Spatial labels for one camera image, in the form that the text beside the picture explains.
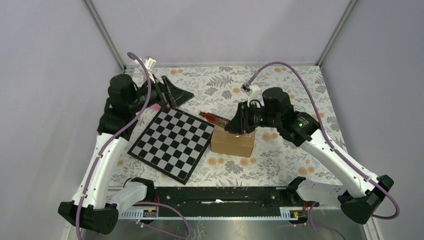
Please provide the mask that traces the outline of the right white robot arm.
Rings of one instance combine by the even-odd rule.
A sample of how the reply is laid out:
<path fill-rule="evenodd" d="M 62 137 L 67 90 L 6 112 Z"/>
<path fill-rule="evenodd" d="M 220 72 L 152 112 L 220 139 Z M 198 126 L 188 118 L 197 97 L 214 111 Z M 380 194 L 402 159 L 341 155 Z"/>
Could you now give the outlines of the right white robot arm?
<path fill-rule="evenodd" d="M 280 87 L 268 88 L 261 96 L 262 102 L 249 97 L 238 103 L 235 116 L 224 129 L 247 135 L 258 127 L 275 128 L 284 140 L 312 155 L 341 182 L 331 185 L 296 177 L 287 186 L 287 201 L 293 206 L 306 201 L 336 207 L 352 221 L 367 223 L 394 185 L 393 179 L 369 171 L 340 149 L 315 118 L 294 109 L 290 96 Z"/>

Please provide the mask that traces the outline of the red black utility knife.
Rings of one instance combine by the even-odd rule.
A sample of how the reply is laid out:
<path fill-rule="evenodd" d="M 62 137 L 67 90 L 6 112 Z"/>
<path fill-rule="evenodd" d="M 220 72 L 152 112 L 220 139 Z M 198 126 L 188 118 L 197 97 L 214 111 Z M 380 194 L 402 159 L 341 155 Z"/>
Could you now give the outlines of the red black utility knife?
<path fill-rule="evenodd" d="M 224 117 L 221 117 L 221 116 L 218 116 L 216 114 L 209 113 L 209 112 L 200 111 L 199 115 L 201 117 L 205 118 L 208 122 L 210 122 L 210 123 L 212 123 L 216 126 L 219 126 L 221 128 L 225 128 L 225 126 L 230 122 L 230 120 L 227 119 L 227 118 L 224 118 Z"/>

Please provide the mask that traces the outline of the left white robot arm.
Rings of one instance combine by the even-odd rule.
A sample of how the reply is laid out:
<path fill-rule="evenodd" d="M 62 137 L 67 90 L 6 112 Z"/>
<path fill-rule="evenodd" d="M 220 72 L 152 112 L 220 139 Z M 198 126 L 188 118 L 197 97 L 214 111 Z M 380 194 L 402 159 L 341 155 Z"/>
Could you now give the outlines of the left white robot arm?
<path fill-rule="evenodd" d="M 194 97 L 165 75 L 161 79 L 148 75 L 142 86 L 137 86 L 130 75 L 118 74 L 111 78 L 107 92 L 87 171 L 72 199 L 58 207 L 59 215 L 75 226 L 78 239 L 84 229 L 107 235 L 116 226 L 119 214 L 137 202 L 144 206 L 154 202 L 154 183 L 140 177 L 107 197 L 112 174 L 146 108 L 158 104 L 175 109 Z"/>

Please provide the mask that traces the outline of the brown cardboard express box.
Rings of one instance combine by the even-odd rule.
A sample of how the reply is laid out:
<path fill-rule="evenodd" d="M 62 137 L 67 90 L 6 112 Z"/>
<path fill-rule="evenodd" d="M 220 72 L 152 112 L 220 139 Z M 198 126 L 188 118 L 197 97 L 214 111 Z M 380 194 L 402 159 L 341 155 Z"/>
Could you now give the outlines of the brown cardboard express box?
<path fill-rule="evenodd" d="M 256 131 L 248 134 L 233 134 L 215 126 L 210 147 L 213 153 L 249 158 L 256 140 Z"/>

